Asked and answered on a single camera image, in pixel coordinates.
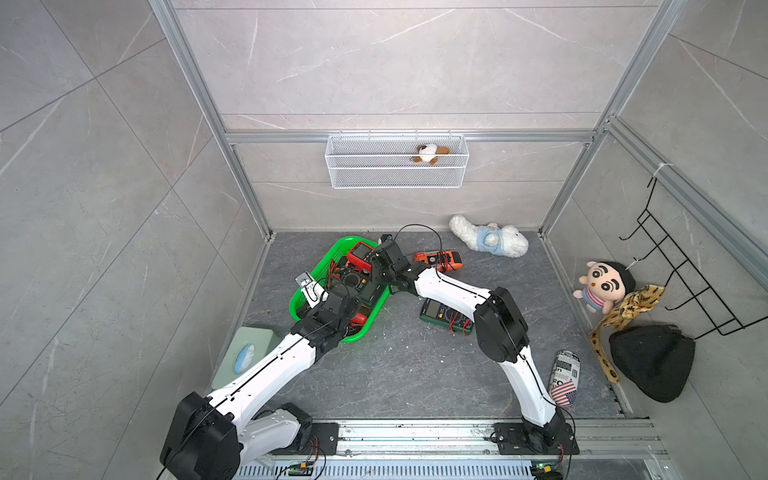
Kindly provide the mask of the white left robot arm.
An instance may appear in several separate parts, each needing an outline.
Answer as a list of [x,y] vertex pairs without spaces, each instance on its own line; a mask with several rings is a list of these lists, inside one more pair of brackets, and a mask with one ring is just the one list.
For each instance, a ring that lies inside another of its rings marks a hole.
[[356,300],[337,291],[315,297],[318,303],[244,374],[207,396],[192,392],[179,402],[159,455],[164,471],[177,479],[231,479],[243,462],[294,442],[301,427],[295,415],[276,410],[253,418],[346,336]]

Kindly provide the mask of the orange multimeter back side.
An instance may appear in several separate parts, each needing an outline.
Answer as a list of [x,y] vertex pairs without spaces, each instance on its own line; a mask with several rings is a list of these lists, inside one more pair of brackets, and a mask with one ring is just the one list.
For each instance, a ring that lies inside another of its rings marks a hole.
[[463,260],[458,250],[417,252],[413,254],[413,260],[434,267],[441,273],[463,268]]

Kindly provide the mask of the green plastic basket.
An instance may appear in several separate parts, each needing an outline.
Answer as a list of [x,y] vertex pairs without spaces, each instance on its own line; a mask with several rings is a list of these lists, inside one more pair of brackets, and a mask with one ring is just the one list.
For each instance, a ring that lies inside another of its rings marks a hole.
[[[330,263],[332,261],[339,261],[342,256],[346,255],[360,242],[368,245],[370,248],[375,248],[377,246],[375,240],[369,240],[360,236],[351,235],[342,237],[330,247],[322,259],[311,270],[310,275],[317,280],[321,286],[324,286]],[[380,292],[374,296],[374,302],[370,305],[371,312],[367,317],[366,323],[357,329],[352,329],[352,332],[343,339],[344,343],[356,342],[366,335],[389,296],[389,288],[384,286]],[[307,305],[306,297],[304,296],[302,289],[299,288],[291,297],[288,306],[289,313],[296,322],[302,319],[301,310],[305,309]]]

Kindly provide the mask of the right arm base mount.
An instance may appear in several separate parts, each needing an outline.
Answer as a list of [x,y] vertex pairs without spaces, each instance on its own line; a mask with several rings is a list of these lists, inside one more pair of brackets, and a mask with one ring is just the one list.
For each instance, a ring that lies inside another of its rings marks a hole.
[[501,455],[578,455],[580,449],[574,432],[573,418],[561,407],[545,426],[528,420],[499,422],[493,425],[488,441]]

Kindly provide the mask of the green multimeter grey screen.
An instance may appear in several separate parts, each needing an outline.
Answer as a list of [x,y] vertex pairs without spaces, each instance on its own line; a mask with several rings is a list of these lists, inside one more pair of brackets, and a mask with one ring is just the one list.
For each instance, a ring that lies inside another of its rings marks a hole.
[[348,290],[353,298],[370,308],[377,304],[385,291],[385,285],[366,272],[344,270],[337,277],[343,290]]

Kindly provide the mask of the red multimeter with leads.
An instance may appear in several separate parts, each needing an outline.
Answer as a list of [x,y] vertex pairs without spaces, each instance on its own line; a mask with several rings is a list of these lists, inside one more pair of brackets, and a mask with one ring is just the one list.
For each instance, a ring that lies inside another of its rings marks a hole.
[[369,274],[372,270],[370,256],[373,248],[363,241],[359,241],[346,254],[347,265],[357,271]]

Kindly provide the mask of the dark green multimeter yellow button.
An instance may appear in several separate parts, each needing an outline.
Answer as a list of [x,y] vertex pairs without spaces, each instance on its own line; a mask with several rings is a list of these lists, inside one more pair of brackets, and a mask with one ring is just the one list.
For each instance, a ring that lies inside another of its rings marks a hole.
[[452,333],[469,336],[474,329],[474,322],[462,313],[427,298],[422,304],[419,318],[421,321],[446,328]]

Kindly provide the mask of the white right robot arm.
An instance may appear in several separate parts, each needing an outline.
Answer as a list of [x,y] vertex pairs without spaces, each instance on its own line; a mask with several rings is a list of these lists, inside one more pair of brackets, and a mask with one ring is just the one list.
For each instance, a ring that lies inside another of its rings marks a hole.
[[546,391],[535,367],[528,326],[508,290],[475,287],[411,260],[385,235],[373,249],[372,274],[398,292],[437,301],[474,324],[483,354],[498,363],[519,402],[528,447],[546,453],[567,435],[564,411]]

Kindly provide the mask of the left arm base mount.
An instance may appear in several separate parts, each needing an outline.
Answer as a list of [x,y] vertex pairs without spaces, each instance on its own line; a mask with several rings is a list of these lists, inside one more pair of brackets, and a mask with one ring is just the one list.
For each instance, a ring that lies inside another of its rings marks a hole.
[[257,456],[309,453],[317,446],[333,455],[339,430],[338,422],[316,421],[296,405],[286,403],[252,419],[247,424],[246,439]]

